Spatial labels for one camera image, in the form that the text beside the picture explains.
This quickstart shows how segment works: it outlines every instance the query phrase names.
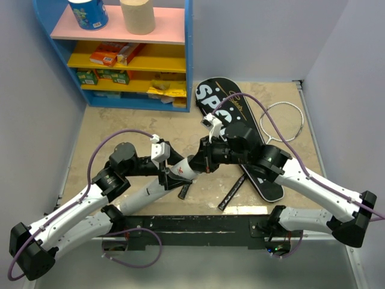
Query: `pink shelf board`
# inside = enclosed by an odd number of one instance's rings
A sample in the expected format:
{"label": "pink shelf board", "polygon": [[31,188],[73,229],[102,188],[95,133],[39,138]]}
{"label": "pink shelf board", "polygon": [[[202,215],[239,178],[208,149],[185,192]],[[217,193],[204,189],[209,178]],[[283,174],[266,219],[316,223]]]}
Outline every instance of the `pink shelf board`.
{"label": "pink shelf board", "polygon": [[96,31],[79,27],[68,5],[51,33],[53,39],[95,40],[116,42],[143,42],[185,44],[185,10],[181,8],[154,8],[155,30],[146,35],[135,35],[127,31],[122,9],[119,5],[106,5],[109,21]]}

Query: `yellow shelf board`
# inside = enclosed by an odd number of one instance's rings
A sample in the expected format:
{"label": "yellow shelf board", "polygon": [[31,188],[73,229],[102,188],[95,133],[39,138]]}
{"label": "yellow shelf board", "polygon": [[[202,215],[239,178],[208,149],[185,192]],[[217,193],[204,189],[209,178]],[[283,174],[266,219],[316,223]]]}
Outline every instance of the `yellow shelf board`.
{"label": "yellow shelf board", "polygon": [[68,66],[73,68],[186,73],[184,45],[149,43],[127,66],[117,63],[114,67],[108,67],[90,61],[92,52],[99,44],[98,41],[78,41],[68,61]]}
{"label": "yellow shelf board", "polygon": [[[110,79],[99,79],[97,85],[82,84],[84,90],[104,90],[111,92],[147,92],[151,86],[154,73],[136,72],[129,84],[115,83]],[[171,81],[172,89],[185,89],[186,82]]]}

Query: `robotic arm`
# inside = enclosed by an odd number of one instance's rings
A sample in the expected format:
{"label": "robotic arm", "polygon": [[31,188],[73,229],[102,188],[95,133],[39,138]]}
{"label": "robotic arm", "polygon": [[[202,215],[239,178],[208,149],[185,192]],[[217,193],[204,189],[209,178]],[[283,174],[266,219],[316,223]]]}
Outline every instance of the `robotic arm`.
{"label": "robotic arm", "polygon": [[[318,231],[332,234],[352,247],[362,245],[370,212],[315,184],[303,173],[298,160],[275,146],[259,143],[257,132],[243,123],[234,123],[226,129],[227,141],[218,138],[221,122],[216,117],[209,114],[202,123],[210,133],[200,140],[195,155],[183,158],[157,135],[151,138],[151,157],[138,157],[132,144],[121,143],[109,157],[105,168],[93,178],[87,197],[83,198],[84,189],[44,219],[29,226],[16,225],[11,230],[10,253],[16,257],[26,277],[35,280],[43,276],[56,259],[93,237],[121,231],[124,216],[137,212],[177,187],[190,184],[200,173],[216,171],[220,164],[248,164],[258,177],[293,188],[324,208],[299,210],[276,206],[267,221],[258,224],[263,232],[282,235],[296,230]],[[375,205],[377,197],[369,191],[360,194],[316,173],[310,174],[360,204],[369,208]],[[127,197],[119,208],[108,205],[130,187],[127,176],[158,178]],[[102,208],[101,212],[88,217],[99,208]],[[58,217],[43,226],[53,216]],[[39,229],[42,232],[31,239]]]}

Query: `green box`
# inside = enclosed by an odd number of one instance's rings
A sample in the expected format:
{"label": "green box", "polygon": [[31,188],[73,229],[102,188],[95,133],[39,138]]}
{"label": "green box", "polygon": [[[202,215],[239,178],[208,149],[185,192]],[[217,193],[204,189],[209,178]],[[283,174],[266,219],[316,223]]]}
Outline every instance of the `green box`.
{"label": "green box", "polygon": [[78,69],[76,75],[78,76],[81,84],[96,85],[98,82],[96,74],[90,69],[89,70]]}
{"label": "green box", "polygon": [[99,78],[103,79],[112,79],[111,78],[111,70],[109,69],[95,69],[97,75]]}
{"label": "green box", "polygon": [[127,70],[111,70],[111,77],[115,83],[128,84],[130,82]]}

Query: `blue shelf frame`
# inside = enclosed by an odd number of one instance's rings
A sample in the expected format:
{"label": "blue shelf frame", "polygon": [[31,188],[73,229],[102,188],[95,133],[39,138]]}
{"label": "blue shelf frame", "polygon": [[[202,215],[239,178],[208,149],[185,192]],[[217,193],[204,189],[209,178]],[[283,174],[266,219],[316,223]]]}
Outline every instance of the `blue shelf frame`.
{"label": "blue shelf frame", "polygon": [[185,0],[185,55],[186,55],[186,85],[187,107],[177,108],[172,104],[163,104],[157,99],[144,97],[139,93],[124,93],[120,99],[101,98],[94,95],[91,90],[83,90],[80,86],[76,69],[69,68],[67,62],[76,46],[76,40],[58,40],[51,38],[63,11],[68,5],[68,0],[33,0],[37,20],[40,22],[45,34],[64,67],[70,73],[85,101],[92,107],[131,108],[135,110],[159,110],[189,112],[191,95],[193,92],[193,0]]}

